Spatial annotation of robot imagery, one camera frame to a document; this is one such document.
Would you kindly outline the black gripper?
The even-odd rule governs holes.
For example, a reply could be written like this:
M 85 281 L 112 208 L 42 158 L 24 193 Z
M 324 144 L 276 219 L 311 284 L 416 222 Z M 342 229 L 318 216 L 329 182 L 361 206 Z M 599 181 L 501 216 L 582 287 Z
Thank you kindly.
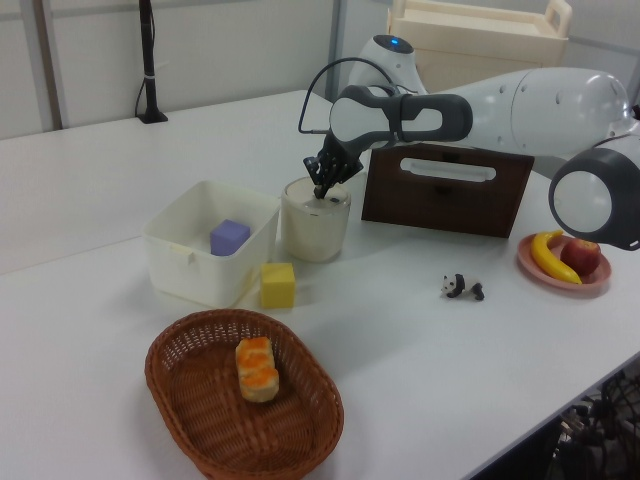
M 325 137 L 317 157 L 304 158 L 303 165 L 314 185 L 314 196 L 320 198 L 363 169 L 359 155 L 348 152 L 332 134 Z

